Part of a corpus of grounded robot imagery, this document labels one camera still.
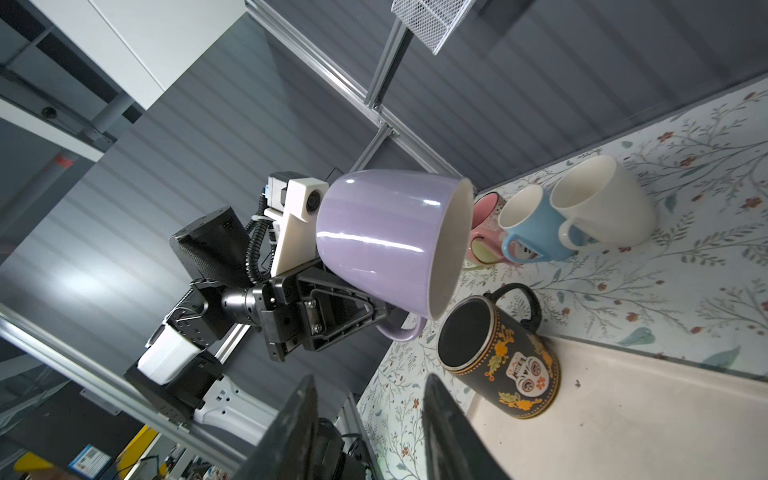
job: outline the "mug with skull design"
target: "mug with skull design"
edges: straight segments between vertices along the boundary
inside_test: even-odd
[[[531,318],[516,320],[496,303],[520,290]],[[511,283],[459,302],[443,323],[438,339],[442,366],[480,396],[519,419],[542,413],[560,385],[560,365],[536,336],[541,305],[528,286]]]

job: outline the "blue and white label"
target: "blue and white label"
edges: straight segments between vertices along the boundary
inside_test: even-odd
[[[112,460],[112,457],[106,453],[93,445],[86,445],[82,452],[69,462],[69,468],[93,480],[107,466],[110,460]]]

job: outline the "purple mug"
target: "purple mug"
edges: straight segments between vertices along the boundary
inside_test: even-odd
[[[357,288],[418,315],[411,330],[389,322],[393,340],[421,334],[439,318],[458,282],[472,224],[466,178],[363,170],[330,186],[317,214],[320,258]]]

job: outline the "floral pattern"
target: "floral pattern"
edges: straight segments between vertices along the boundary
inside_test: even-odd
[[[544,335],[766,381],[766,124],[768,80],[503,185],[497,191],[507,199],[529,184],[551,189],[573,165],[609,154],[653,200],[658,228],[641,245],[596,244],[562,262],[467,263],[449,309],[467,296],[525,283],[541,301]],[[498,304],[515,318],[529,314],[513,293]],[[428,372],[441,376],[464,410],[472,398],[436,358],[443,320],[413,342],[393,343],[358,404],[387,478],[426,478],[418,400]],[[520,406],[511,396],[499,400]]]

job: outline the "white wire mesh basket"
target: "white wire mesh basket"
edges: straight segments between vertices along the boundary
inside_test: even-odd
[[[437,55],[475,0],[394,0],[392,11]]]

